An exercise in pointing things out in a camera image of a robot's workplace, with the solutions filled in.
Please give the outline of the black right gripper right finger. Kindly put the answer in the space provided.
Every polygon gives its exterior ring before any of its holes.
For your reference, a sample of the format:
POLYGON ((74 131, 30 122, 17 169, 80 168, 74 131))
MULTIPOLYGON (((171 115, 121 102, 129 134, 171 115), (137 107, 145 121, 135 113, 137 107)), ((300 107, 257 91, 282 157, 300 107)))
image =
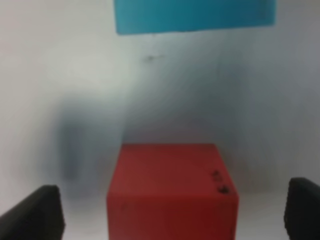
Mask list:
POLYGON ((284 210, 290 240, 320 238, 320 186, 305 177, 291 178, 284 210))

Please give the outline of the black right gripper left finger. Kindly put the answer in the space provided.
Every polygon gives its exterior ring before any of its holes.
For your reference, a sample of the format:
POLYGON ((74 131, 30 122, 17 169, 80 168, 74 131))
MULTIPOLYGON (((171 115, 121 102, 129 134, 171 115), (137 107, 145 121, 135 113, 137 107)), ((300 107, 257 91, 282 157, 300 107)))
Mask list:
POLYGON ((65 227, 56 185, 41 186, 0 216, 2 240, 61 240, 65 227))

